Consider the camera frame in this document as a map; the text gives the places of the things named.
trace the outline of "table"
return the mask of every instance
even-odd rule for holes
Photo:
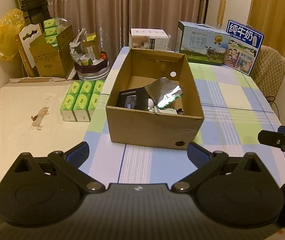
[[[89,158],[80,169],[103,183],[167,183],[171,187],[197,168],[185,150],[134,146],[110,141],[105,106],[117,73],[128,54],[121,49],[104,88],[84,141]],[[255,152],[279,186],[285,183],[285,156],[277,148],[259,144],[261,130],[277,131],[281,125],[254,81],[226,65],[190,63],[205,120],[195,142],[209,151],[230,156]]]

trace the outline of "black cable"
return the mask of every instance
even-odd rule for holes
[[[278,120],[280,121],[280,118],[279,118],[279,111],[278,111],[278,106],[276,105],[276,103],[275,103],[275,100],[276,100],[276,98],[275,97],[273,97],[273,96],[270,96],[270,97],[265,97],[266,98],[266,100],[267,100],[267,102],[268,103],[274,103],[275,104],[275,106],[276,106],[276,108],[277,108],[277,114],[278,114]]]

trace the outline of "box handle hole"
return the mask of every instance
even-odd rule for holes
[[[185,142],[183,141],[178,141],[175,143],[176,146],[184,146],[185,145]]]

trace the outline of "white box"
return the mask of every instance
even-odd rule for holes
[[[129,48],[167,50],[169,37],[164,30],[130,29]]]

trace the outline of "yellow plastic bag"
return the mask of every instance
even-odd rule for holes
[[[19,9],[10,10],[0,20],[0,59],[12,60],[18,53],[15,36],[25,27],[23,12]]]

